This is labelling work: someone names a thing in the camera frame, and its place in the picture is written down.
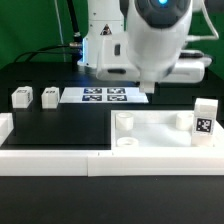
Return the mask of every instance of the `white robot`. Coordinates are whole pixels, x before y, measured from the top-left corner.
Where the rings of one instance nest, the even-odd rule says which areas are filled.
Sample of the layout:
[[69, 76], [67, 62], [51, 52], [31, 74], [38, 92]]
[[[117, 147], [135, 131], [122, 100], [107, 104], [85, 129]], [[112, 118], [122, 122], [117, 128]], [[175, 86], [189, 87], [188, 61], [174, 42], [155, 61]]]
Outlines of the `white robot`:
[[[140, 91], [147, 93], [154, 93], [156, 82], [197, 83], [203, 79], [212, 59], [200, 51], [184, 48], [191, 41], [219, 38], [204, 0], [89, 0], [88, 3], [90, 30], [84, 40], [83, 64], [79, 65], [97, 70], [98, 79], [140, 82]], [[120, 9], [127, 14], [125, 32]], [[200, 10], [213, 36], [188, 36], [192, 14]]]

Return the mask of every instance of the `white cube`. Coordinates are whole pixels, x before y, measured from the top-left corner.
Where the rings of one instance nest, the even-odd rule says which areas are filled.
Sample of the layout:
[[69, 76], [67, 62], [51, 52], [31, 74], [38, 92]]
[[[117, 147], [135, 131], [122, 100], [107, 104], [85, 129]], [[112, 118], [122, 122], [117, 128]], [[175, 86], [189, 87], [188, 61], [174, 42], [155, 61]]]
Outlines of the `white cube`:
[[56, 109], [60, 101], [59, 88], [46, 88], [41, 98], [43, 109]]
[[19, 87], [12, 94], [13, 108], [27, 108], [32, 101], [33, 101], [32, 87], [29, 87], [29, 86]]
[[218, 110], [218, 100], [197, 99], [194, 110], [192, 146], [214, 146], [214, 125]]
[[0, 114], [0, 146], [9, 136], [13, 128], [12, 114]]

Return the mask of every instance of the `white paper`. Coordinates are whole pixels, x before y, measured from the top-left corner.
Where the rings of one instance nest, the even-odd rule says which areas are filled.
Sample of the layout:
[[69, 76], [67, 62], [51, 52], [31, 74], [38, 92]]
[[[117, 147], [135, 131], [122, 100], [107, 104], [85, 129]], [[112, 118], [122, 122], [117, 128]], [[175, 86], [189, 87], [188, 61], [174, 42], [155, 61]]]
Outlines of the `white paper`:
[[65, 88], [60, 103], [148, 103], [148, 99], [139, 88], [86, 87]]

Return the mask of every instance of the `small white block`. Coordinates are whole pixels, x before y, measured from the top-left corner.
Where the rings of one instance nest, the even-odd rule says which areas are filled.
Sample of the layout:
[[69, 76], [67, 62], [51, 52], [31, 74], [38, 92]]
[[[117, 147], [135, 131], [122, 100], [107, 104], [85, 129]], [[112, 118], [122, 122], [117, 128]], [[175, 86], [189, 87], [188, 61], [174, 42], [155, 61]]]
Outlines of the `small white block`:
[[32, 101], [33, 101], [32, 87], [29, 87], [29, 86], [19, 87], [12, 94], [13, 108], [27, 108]]
[[116, 114], [116, 128], [118, 130], [130, 131], [133, 129], [134, 116], [128, 112], [121, 112]]
[[0, 147], [13, 130], [12, 114], [0, 114]]
[[59, 88], [46, 88], [41, 98], [43, 109], [56, 109], [60, 101]]
[[197, 99], [192, 129], [192, 146], [214, 146], [214, 125], [218, 100]]

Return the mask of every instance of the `green screen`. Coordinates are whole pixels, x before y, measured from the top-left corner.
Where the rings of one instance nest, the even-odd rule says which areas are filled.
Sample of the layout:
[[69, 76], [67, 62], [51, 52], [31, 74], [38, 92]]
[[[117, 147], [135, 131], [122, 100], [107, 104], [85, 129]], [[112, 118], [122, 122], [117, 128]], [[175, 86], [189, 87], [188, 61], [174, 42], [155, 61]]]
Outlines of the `green screen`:
[[[88, 32], [86, 0], [73, 0], [80, 32]], [[54, 0], [1, 0], [0, 2], [0, 68], [27, 51], [60, 44]], [[58, 0], [64, 42], [73, 41], [73, 30], [66, 0]], [[214, 56], [212, 71], [224, 78], [224, 14], [212, 14], [211, 19], [220, 34], [218, 41], [201, 41], [189, 48]], [[193, 17], [191, 34], [207, 35], [210, 31], [201, 14]], [[63, 61], [62, 55], [39, 55], [34, 61]]]

